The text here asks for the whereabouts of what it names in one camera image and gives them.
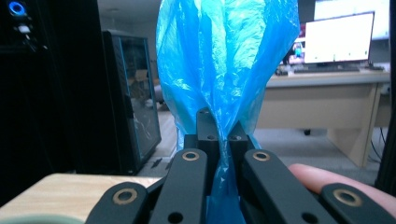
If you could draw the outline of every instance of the cable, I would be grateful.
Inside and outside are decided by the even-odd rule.
[[[382,158],[379,156],[378,152],[376,151],[376,149],[375,149],[375,147],[374,147],[373,140],[372,140],[371,142],[372,142],[372,147],[373,147],[373,150],[374,150],[376,156],[377,156],[380,160],[382,160]]]
[[[384,133],[382,132],[382,128],[379,128],[379,131],[381,131],[381,136],[382,136],[382,140],[384,141],[384,144],[385,144],[385,137],[384,137]]]

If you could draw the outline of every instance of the brass insert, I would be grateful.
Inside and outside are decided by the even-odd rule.
[[[137,198],[135,189],[120,189],[113,196],[113,202],[124,205],[133,202]]]
[[[193,151],[188,151],[185,152],[182,157],[186,161],[196,161],[199,159],[199,154]]]
[[[359,207],[363,204],[361,197],[347,189],[335,189],[332,194],[341,203],[352,207]]]
[[[258,161],[269,161],[271,157],[265,152],[258,151],[253,153],[253,158]]]

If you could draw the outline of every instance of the keyboard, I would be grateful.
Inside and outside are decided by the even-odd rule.
[[[358,67],[308,67],[294,70],[294,74],[301,73],[343,73],[343,72],[359,72]]]

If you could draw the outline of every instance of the desk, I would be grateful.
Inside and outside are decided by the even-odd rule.
[[[380,93],[389,82],[382,71],[273,76],[257,128],[326,128],[328,138],[364,166],[373,128],[389,125],[389,96]]]
[[[0,208],[0,220],[61,215],[85,221],[106,190],[129,181],[148,187],[159,178],[114,175],[49,175]]]

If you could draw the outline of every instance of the floor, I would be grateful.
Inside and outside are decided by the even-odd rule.
[[[163,177],[167,174],[170,161],[176,153],[177,131],[174,118],[166,105],[157,105],[162,141],[139,176]],[[271,150],[285,163],[303,163],[326,169],[340,175],[373,185],[379,169],[380,156],[388,129],[375,128],[373,147],[367,166],[357,167],[326,137],[326,130],[314,129],[310,135],[297,129],[257,129],[254,136],[262,148]]]

